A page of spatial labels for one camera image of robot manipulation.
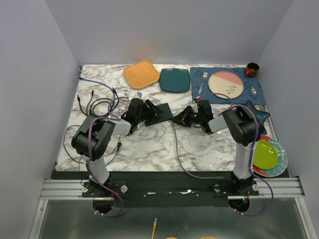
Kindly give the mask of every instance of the marble table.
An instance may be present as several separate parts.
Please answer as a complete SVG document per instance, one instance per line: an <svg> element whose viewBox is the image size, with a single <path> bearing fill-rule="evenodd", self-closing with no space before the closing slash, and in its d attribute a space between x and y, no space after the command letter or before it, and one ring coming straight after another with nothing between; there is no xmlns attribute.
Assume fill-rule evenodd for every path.
<svg viewBox="0 0 319 239"><path fill-rule="evenodd" d="M119 96L133 97L134 90L123 76L123 70L127 65L84 65L81 77L102 82L117 90ZM191 67L244 67L241 65L155 65L160 72L163 68L190 69ZM94 98L113 98L112 92L99 84L79 81L76 96L81 98L81 104L86 106L94 90ZM192 105L191 90L182 94L163 92L159 83L138 90L142 99L149 99L155 105L168 103L173 115L181 112L186 106ZM68 127L80 125L86 116L81 113L77 97L75 96L71 110ZM120 100L114 114L121 115L128 107L129 101ZM214 116L225 110L229 105L212 104ZM96 107L99 114L107 112L107 104ZM267 121L265 127L268 135L272 137ZM212 135L206 135L201 128L182 127L175 125L178 151L183 166L189 171L231 171L235 165L236 143L225 129ZM71 139L78 127L68 130L65 138L65 146L70 155L80 160L80 156L71 147ZM112 136L106 154L112 152L117 145L118 136ZM176 160L175 141L171 123L166 121L152 126L142 126L137 132L130 136L121 137L122 147L115 159L108 164L109 171L181 171ZM105 157L107 164L113 154ZM83 164L72 161L64 148L61 150L56 164L57 171L86 171Z"/></svg>

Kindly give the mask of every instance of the green bowl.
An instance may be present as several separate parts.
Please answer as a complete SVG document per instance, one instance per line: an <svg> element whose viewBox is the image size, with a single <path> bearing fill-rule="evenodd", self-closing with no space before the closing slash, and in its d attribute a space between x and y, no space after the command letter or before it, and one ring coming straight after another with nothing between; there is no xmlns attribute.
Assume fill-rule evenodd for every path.
<svg viewBox="0 0 319 239"><path fill-rule="evenodd" d="M254 165L261 169L271 169L278 163L276 149L268 142L260 140L255 150Z"/></svg>

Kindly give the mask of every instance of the brown cup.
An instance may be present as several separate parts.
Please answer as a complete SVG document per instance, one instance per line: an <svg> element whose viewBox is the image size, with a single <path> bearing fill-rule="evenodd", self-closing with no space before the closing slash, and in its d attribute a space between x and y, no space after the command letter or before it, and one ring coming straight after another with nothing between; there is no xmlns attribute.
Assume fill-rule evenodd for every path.
<svg viewBox="0 0 319 239"><path fill-rule="evenodd" d="M249 77L257 76L258 72L259 65L257 65L256 63L249 63L245 68L245 74Z"/></svg>

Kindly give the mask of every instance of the fork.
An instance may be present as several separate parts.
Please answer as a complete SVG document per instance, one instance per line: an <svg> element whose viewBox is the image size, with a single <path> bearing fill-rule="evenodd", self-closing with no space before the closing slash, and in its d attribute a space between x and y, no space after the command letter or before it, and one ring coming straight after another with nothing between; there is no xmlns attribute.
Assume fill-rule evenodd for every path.
<svg viewBox="0 0 319 239"><path fill-rule="evenodd" d="M203 82L201 83L201 86L200 86L199 91L198 91L199 94L201 93L201 90L203 89L204 81L207 79L207 74L208 74L207 72L204 72Z"/></svg>

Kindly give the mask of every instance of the blue napkin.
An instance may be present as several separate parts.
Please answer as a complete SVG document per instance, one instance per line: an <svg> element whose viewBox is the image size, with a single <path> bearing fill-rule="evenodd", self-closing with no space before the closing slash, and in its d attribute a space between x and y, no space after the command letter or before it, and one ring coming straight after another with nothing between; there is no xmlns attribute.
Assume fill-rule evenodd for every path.
<svg viewBox="0 0 319 239"><path fill-rule="evenodd" d="M250 88L254 87L257 91L257 98L259 102L262 105L266 105L266 100L264 97L263 90L261 88L261 85L259 83L258 76L255 77L247 77L245 75L245 68L224 68L224 67L191 67L190 69L190 81L191 81L191 93L193 99L198 96L203 96L208 93L211 93L211 90L208 87L208 80L209 77L219 71L227 71L230 73L235 74L238 76L243 84L244 84L244 91L239 96L233 99L234 104L244 104L247 101L251 101L254 105L258 105L257 100L254 96L250 93ZM198 93L199 87L201 83L203 82L203 74L204 72L207 72L207 79L204 82L203 89L201 91L201 94ZM202 98L203 100L208 100L211 104L230 104L230 101L228 99L222 99L215 95L209 95Z"/></svg>

